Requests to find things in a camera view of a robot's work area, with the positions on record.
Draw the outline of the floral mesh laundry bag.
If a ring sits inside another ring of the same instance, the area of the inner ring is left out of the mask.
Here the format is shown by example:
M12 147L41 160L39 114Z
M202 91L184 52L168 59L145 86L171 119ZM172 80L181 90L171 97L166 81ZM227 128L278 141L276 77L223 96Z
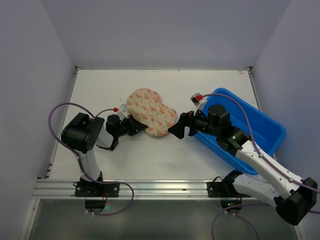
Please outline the floral mesh laundry bag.
M145 132L151 137L165 136L177 119L176 111L163 104L160 95L149 88L131 93L126 106L135 120L147 126Z

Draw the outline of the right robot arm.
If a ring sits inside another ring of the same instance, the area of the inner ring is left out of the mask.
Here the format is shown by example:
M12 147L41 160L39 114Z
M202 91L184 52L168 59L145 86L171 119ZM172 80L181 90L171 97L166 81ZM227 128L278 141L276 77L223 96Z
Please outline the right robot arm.
M232 124L230 113L224 106L210 106L207 115L200 110L184 112L168 132L183 139L186 127L190 136L197 132L214 136L222 150L256 170L266 182L256 181L235 170L224 180L237 193L254 197L275 208L287 223L298 225L316 204L317 182L289 171L266 154L258 147L252 134L246 134Z

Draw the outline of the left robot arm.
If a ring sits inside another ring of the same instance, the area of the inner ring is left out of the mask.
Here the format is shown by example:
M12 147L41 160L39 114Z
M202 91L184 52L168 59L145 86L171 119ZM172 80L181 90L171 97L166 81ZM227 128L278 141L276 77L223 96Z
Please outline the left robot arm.
M148 128L131 115L120 118L112 114L103 119L89 117L88 114L78 113L63 129L61 141L75 151L81 171L81 179L87 182L100 182L101 170L97 164L94 147L113 151L124 135L134 136Z

